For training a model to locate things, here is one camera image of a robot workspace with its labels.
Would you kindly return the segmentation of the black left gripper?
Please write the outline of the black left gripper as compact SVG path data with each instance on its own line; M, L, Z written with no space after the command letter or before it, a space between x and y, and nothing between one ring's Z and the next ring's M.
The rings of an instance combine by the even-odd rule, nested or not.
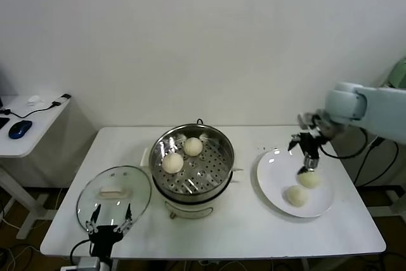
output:
M98 204L92 212L90 220L86 221L86 230L89 232L89 239L93 244L91 256L110 257L115 243L123 239L123 232L128 232L133 226L131 205L128 204L124 221L120 226L100 225L96 227L100 214L101 205Z

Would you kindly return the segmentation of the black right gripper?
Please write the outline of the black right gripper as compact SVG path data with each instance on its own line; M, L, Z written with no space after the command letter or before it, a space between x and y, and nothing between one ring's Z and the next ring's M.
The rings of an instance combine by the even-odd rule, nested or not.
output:
M313 136L311 133L299 133L291 136L287 150L290 152L297 144L299 144L304 155L303 166L299 169L297 175L314 172L317 168L320 143L321 137Z

